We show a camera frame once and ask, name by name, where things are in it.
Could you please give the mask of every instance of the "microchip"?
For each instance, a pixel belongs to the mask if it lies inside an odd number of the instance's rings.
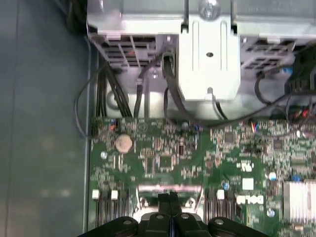
[[[226,132],[224,135],[225,143],[234,143],[234,134],[232,132]]]
[[[171,168],[171,157],[160,157],[160,168]]]
[[[273,150],[274,151],[282,151],[283,150],[283,141],[282,140],[274,140],[273,141]]]

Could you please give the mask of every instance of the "integrated circuit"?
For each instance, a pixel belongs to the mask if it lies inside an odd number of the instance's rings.
[[[224,134],[224,141],[225,143],[231,144],[235,142],[234,133],[232,132],[226,132]]]
[[[282,151],[283,150],[283,141],[282,140],[274,140],[273,141],[273,150],[274,151]]]
[[[172,158],[171,156],[161,156],[159,158],[159,168],[160,169],[171,169],[172,168]]]

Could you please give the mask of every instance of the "white label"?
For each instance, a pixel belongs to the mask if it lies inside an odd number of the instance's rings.
[[[243,172],[251,172],[254,166],[249,160],[242,160],[241,163],[236,164],[236,167],[240,168]]]
[[[264,197],[262,195],[259,196],[250,196],[250,195],[239,195],[236,198],[237,204],[264,204]]]

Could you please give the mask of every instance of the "capacitor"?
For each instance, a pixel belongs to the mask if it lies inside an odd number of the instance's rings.
[[[182,129],[187,131],[189,130],[189,124],[187,122],[183,122],[182,125],[181,125]]]
[[[178,149],[179,149],[179,155],[180,155],[180,156],[183,156],[183,155],[184,155],[184,145],[183,145],[183,142],[180,142]]]
[[[223,188],[224,188],[225,191],[229,190],[229,188],[230,188],[229,183],[224,183],[223,184]]]
[[[270,172],[269,179],[275,181],[277,179],[277,174],[275,172]]]
[[[178,145],[178,154],[180,156],[184,155],[184,144],[183,144],[183,141],[184,141],[184,138],[180,138],[179,145]]]
[[[300,181],[301,181],[301,178],[300,178],[300,176],[298,176],[298,175],[293,175],[293,176],[292,176],[292,181],[294,181],[294,182],[300,182]]]
[[[199,131],[199,126],[198,125],[194,124],[193,128],[194,128],[195,131]]]

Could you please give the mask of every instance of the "wire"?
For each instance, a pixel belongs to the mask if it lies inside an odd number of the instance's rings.
[[[290,120],[290,105],[291,105],[291,100],[292,100],[292,96],[290,96],[288,99],[287,99],[287,102],[286,102],[286,105],[285,105],[285,118],[286,118],[286,121],[292,125],[292,121]]]
[[[90,85],[90,83],[92,83],[94,80],[96,80],[98,78],[98,76],[100,74],[102,74],[103,70],[107,70],[107,76],[108,76],[108,81],[109,81],[109,84],[112,88],[112,91],[113,91],[113,94],[114,94],[114,97],[115,97],[115,100],[118,104],[118,107],[122,113],[122,116],[125,116],[127,115],[127,112],[129,110],[129,107],[127,106],[127,108],[124,108],[124,103],[123,101],[125,100],[126,102],[126,98],[125,98],[125,95],[123,94],[122,92],[122,89],[120,87],[120,84],[118,83],[110,65],[108,62],[105,62],[103,63],[99,69],[89,78],[89,80],[83,85],[83,87],[79,90],[77,96],[75,97],[75,103],[74,103],[74,111],[75,111],[75,120],[76,120],[76,126],[77,126],[77,129],[78,131],[81,133],[81,135],[84,137],[84,138],[87,138],[89,140],[92,140],[92,139],[99,139],[101,137],[103,137],[105,134],[108,133],[108,131],[104,131],[104,132],[101,132],[99,135],[97,136],[90,136],[90,135],[87,135],[85,133],[85,131],[83,130],[82,128],[82,125],[81,125],[81,122],[80,122],[80,119],[79,119],[79,112],[78,112],[78,103],[79,103],[79,99],[82,95],[82,93],[87,89],[87,87]]]
[[[292,67],[293,67],[292,65],[280,65],[280,66],[268,69],[265,72],[261,71],[261,72],[259,72],[257,74],[257,80],[255,82],[255,88],[254,89],[255,89],[255,94],[256,94],[258,100],[260,100],[260,102],[262,102],[263,104],[266,104],[266,105],[269,105],[269,104],[272,103],[271,101],[269,101],[266,98],[264,98],[263,94],[260,91],[260,86],[259,86],[260,82],[261,82],[262,79],[265,78],[266,74],[268,74],[270,72],[273,72],[275,70],[278,70],[278,69],[292,68]],[[277,105],[276,108],[285,113],[285,108],[284,107]]]
[[[109,62],[104,61],[106,76],[108,78],[109,84],[112,88],[114,98],[118,104],[118,109],[120,110],[123,117],[132,117],[132,112],[130,111],[127,99],[123,92],[123,89],[116,78],[113,69],[111,68]]]
[[[219,102],[217,102],[214,98],[214,102],[215,102],[215,106],[218,110],[218,112],[220,113],[220,115],[223,117],[224,120],[228,120],[227,116],[225,115],[225,113],[222,110],[221,104]]]
[[[163,94],[163,115],[168,124],[177,126],[176,123],[174,123],[171,119],[168,118],[167,110],[168,110],[168,87],[166,88],[166,90],[164,90],[164,94]]]
[[[101,67],[99,67],[99,69],[89,78],[89,80],[83,85],[83,87],[80,89],[80,91],[78,92],[77,96],[75,97],[74,111],[75,111],[76,126],[77,126],[78,131],[81,133],[81,135],[82,135],[84,138],[89,139],[89,140],[92,140],[92,139],[99,139],[99,138],[101,138],[102,136],[104,136],[108,131],[103,131],[103,132],[101,132],[99,135],[97,135],[96,137],[87,135],[87,134],[85,133],[85,131],[83,130],[82,125],[81,125],[81,122],[80,122],[80,119],[79,119],[78,103],[79,103],[79,99],[80,99],[82,93],[84,92],[84,90],[89,86],[89,84],[90,84],[91,82],[93,82],[94,80],[96,80],[96,79],[98,78],[99,73],[101,73],[102,70],[105,69],[105,66],[106,66],[106,65],[104,64],[104,65],[102,65]]]
[[[271,104],[255,111],[255,112],[252,112],[248,115],[242,116],[240,118],[232,119],[230,121],[222,122],[222,123],[209,124],[205,121],[201,121],[199,119],[196,119],[184,107],[182,100],[181,100],[181,97],[179,95],[178,89],[177,89],[176,79],[173,75],[170,58],[166,58],[164,60],[163,68],[164,68],[165,79],[167,81],[171,97],[172,97],[175,105],[177,106],[179,112],[182,114],[182,116],[185,119],[187,119],[187,120],[191,121],[192,123],[199,125],[200,127],[203,127],[203,128],[220,129],[220,128],[223,128],[225,126],[233,125],[236,122],[249,120],[249,119],[253,118],[254,116],[260,114],[261,112],[264,112],[272,107],[275,107],[279,102],[281,102],[281,101],[289,98],[289,96],[291,96],[291,95],[283,95],[283,96],[279,97],[278,99],[276,99],[275,101],[273,101]]]
[[[138,76],[138,81],[137,81],[137,86],[136,86],[136,102],[134,106],[134,118],[137,118],[139,114],[140,104],[142,102],[145,74],[150,68],[157,65],[157,63],[160,62],[161,59],[162,59],[162,53],[158,54],[155,57],[155,59],[153,59],[146,67],[144,67]]]
[[[302,126],[304,126],[308,120],[311,119],[311,117],[315,114],[316,112],[316,105],[313,104],[313,98],[310,97],[310,103],[309,103],[309,112],[307,114],[307,116],[298,123],[298,126],[294,126],[292,123],[290,124],[290,130],[282,135],[271,135],[271,136],[267,136],[267,135],[263,135],[261,133],[256,133],[256,135],[259,135],[261,137],[265,137],[265,138],[283,138],[283,137],[287,137],[293,133],[295,133],[297,130],[300,130],[302,128]]]

